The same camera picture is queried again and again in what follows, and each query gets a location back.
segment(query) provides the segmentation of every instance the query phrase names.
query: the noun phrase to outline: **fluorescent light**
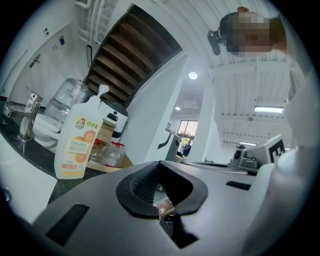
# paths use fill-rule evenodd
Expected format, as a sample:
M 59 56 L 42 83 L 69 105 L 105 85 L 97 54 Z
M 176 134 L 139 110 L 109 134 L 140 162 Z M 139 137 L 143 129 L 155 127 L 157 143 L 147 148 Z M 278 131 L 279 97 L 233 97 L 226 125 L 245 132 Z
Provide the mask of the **fluorescent light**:
M 192 80 L 195 80 L 198 78 L 198 74 L 196 72 L 190 72 L 189 73 L 189 77 L 192 79 Z
M 248 143 L 248 142 L 239 142 L 239 144 L 242 144 L 242 145 L 249 145 L 249 146 L 256 146 L 257 144 L 254 144 L 254 143 Z
M 274 106 L 255 106 L 254 112 L 268 112 L 268 113 L 282 113 L 284 107 L 274 107 Z

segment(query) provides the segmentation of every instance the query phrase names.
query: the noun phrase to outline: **faucet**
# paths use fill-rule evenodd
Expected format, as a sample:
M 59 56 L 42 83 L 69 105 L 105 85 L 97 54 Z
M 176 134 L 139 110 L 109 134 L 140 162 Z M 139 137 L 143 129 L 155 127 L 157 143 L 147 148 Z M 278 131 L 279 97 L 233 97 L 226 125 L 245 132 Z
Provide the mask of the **faucet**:
M 26 124 L 21 122 L 20 133 L 17 136 L 24 143 L 31 140 L 31 133 L 34 127 L 35 119 L 41 106 L 43 98 L 32 92 L 28 87 L 25 88 L 31 93 L 26 105 L 16 102 L 6 102 L 4 104 L 3 113 L 9 118 L 12 113 L 20 113 L 28 120 Z

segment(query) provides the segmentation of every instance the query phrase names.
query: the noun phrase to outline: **white plastic bottle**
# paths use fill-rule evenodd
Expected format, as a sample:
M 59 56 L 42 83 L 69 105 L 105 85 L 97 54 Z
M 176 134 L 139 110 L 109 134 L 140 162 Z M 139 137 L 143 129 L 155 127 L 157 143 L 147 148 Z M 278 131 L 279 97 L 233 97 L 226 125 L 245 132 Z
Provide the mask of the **white plastic bottle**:
M 80 179 L 85 175 L 89 153 L 103 123 L 98 110 L 100 96 L 108 91 L 109 87 L 101 84 L 97 96 L 71 107 L 55 151 L 54 170 L 58 179 Z

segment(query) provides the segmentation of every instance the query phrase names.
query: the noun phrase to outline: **staircase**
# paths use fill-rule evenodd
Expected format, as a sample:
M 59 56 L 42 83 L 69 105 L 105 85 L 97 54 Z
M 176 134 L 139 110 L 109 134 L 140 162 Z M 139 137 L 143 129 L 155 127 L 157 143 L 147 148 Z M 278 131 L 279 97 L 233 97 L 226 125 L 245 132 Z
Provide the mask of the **staircase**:
M 102 96 L 127 107 L 138 89 L 181 50 L 159 22 L 133 6 L 103 40 L 84 82 L 95 94 L 100 84 L 108 85 Z

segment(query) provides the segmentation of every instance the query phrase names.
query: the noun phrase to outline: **red lid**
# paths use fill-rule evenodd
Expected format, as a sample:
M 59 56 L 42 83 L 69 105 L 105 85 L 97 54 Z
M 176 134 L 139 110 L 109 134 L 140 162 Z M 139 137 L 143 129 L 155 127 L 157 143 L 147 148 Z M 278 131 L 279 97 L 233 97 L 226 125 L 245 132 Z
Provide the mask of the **red lid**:
M 122 146 L 122 147 L 124 147 L 125 145 L 123 145 L 123 144 L 121 144 L 121 143 L 118 143 L 118 142 L 111 142 L 113 145 L 115 145 L 115 146 Z

